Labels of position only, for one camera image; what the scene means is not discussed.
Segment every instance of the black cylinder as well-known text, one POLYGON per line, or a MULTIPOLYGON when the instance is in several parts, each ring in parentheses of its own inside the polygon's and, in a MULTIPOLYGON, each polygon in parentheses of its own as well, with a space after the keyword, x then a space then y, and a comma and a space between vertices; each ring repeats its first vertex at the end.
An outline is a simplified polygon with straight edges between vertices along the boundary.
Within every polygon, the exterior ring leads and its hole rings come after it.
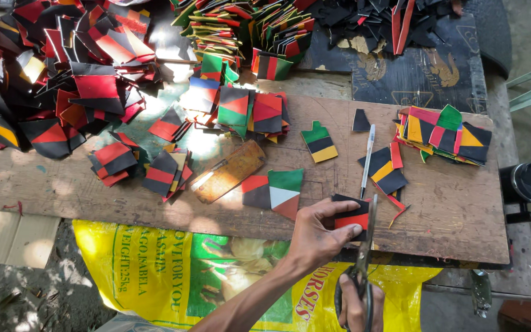
POLYGON ((531 162, 499 169, 503 202, 531 203, 531 162))

